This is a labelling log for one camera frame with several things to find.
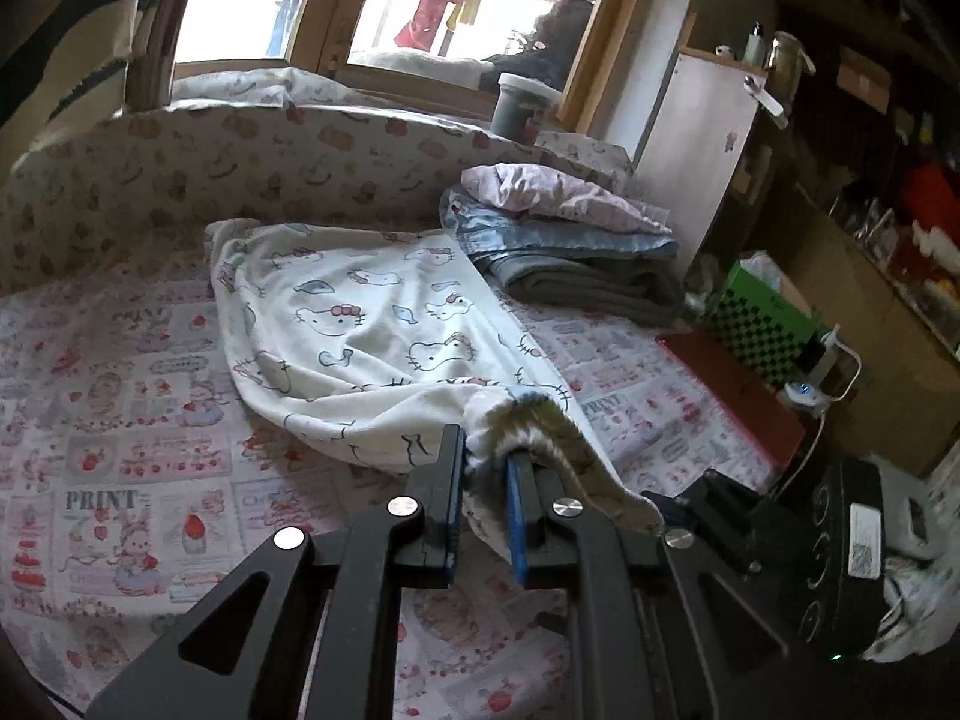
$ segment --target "green checkered box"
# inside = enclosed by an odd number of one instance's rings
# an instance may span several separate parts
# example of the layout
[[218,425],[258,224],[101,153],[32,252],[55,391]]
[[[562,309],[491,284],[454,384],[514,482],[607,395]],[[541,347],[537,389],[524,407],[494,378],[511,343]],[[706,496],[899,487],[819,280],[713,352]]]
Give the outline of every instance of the green checkered box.
[[779,388],[796,374],[817,322],[737,263],[714,298],[704,328],[744,365]]

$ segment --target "pink patterned bed sheet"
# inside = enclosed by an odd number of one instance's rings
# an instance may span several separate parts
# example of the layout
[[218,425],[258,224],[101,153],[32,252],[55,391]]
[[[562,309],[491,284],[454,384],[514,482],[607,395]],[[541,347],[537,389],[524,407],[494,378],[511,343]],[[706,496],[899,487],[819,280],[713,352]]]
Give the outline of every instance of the pink patterned bed sheet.
[[[198,240],[157,234],[0,299],[0,624],[79,707],[272,532],[343,527],[402,487],[239,401]],[[652,334],[512,308],[631,487],[673,493],[710,464],[765,484],[749,442]],[[568,651],[535,624],[563,595],[520,591],[464,536],[453,590],[403,596],[394,717],[564,717]]]

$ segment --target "qr code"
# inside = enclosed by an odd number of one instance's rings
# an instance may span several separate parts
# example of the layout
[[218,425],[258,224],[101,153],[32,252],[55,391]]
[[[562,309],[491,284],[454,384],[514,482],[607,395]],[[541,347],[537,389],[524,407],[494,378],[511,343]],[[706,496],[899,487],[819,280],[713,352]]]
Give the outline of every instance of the qr code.
[[868,577],[874,571],[874,551],[869,544],[851,544],[850,575]]

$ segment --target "hello kitty blanket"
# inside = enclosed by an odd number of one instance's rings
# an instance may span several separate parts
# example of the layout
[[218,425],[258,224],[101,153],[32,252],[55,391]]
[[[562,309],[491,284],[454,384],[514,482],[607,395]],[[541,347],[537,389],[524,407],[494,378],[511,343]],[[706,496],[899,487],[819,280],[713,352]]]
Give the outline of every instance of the hello kitty blanket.
[[[579,405],[550,400],[560,373],[445,232],[229,220],[208,226],[205,245],[241,397],[308,445],[405,473],[435,460],[445,424],[464,424],[479,461],[539,450],[587,499],[616,514],[634,504],[649,521]],[[497,508],[467,501],[505,553]]]

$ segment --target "red board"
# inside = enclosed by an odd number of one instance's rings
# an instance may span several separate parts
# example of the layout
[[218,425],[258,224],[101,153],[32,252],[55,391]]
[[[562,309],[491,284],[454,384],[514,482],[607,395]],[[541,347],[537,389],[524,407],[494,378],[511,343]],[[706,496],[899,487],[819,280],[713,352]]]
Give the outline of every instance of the red board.
[[702,330],[657,340],[709,389],[777,469],[785,469],[803,440],[797,415],[750,368]]

